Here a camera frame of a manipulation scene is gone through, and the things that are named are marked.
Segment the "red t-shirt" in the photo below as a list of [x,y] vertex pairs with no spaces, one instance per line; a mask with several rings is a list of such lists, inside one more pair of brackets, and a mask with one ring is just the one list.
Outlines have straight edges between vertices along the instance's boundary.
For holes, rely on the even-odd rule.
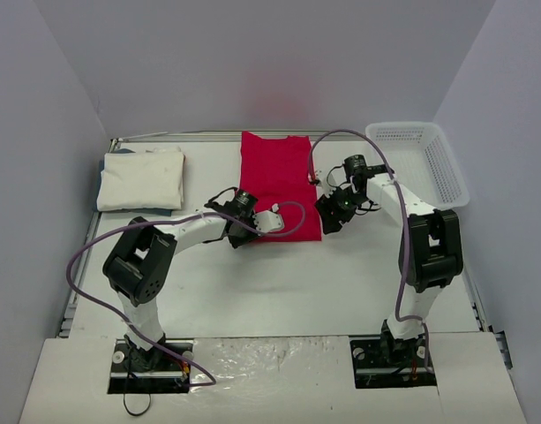
[[289,135],[267,139],[252,132],[241,134],[239,187],[258,199],[256,209],[296,202],[280,210],[289,231],[300,224],[284,242],[313,242],[322,239],[319,214],[314,207],[317,190],[309,183],[307,160],[311,148],[307,136]]

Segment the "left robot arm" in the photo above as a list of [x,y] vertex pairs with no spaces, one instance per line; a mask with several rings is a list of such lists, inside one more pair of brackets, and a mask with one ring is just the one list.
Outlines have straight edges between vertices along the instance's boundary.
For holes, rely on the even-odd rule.
[[145,369],[165,359],[165,333],[158,318],[156,297],[165,284],[175,254],[204,243],[227,239],[237,248],[258,235],[253,228],[258,199],[238,189],[223,204],[214,199],[202,213],[186,216],[182,224],[147,226],[124,231],[103,264],[102,273],[121,300],[123,313],[133,325],[125,334],[134,347],[133,358]]

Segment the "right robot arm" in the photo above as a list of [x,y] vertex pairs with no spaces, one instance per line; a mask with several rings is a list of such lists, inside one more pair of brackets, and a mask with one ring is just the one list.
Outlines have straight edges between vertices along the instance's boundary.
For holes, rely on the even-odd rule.
[[345,179],[315,171],[312,183],[322,190],[315,203],[325,234],[340,231],[354,216],[384,211],[402,227],[398,256],[401,282],[394,312],[382,324],[380,357],[398,365],[411,345],[427,339],[425,320],[432,305],[462,273],[462,239],[458,215],[421,200],[397,180],[385,164],[369,165],[353,155],[339,166]]

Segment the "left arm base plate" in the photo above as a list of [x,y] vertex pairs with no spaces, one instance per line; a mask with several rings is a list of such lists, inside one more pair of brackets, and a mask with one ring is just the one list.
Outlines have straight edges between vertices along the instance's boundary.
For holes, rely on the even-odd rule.
[[118,339],[109,368],[107,393],[113,394],[184,394],[191,388],[190,368],[154,350],[145,359],[124,339]]

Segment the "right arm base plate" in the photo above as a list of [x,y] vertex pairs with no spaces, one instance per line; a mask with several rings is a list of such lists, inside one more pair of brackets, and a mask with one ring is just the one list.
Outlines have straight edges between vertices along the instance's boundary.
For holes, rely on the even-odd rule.
[[422,337],[404,343],[392,359],[380,336],[351,337],[354,384],[358,390],[411,389],[436,387],[436,375],[425,368],[425,341]]

